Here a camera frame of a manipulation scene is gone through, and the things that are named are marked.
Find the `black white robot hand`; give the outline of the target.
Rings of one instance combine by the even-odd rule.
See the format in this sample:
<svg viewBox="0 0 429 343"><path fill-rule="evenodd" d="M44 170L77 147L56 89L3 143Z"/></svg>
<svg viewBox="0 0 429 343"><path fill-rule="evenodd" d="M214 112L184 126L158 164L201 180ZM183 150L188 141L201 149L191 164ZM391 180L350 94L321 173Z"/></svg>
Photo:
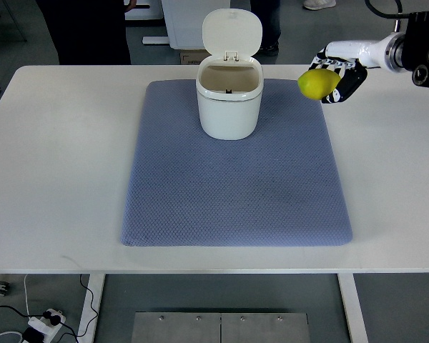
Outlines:
<svg viewBox="0 0 429 343"><path fill-rule="evenodd" d="M331 94L318 101L334 104L347 100L367 79L368 69L401 72L400 55L404 38L403 33L392 33L380 41L329 43L315 55L308 70L329 69L339 74L341 80Z"/></svg>

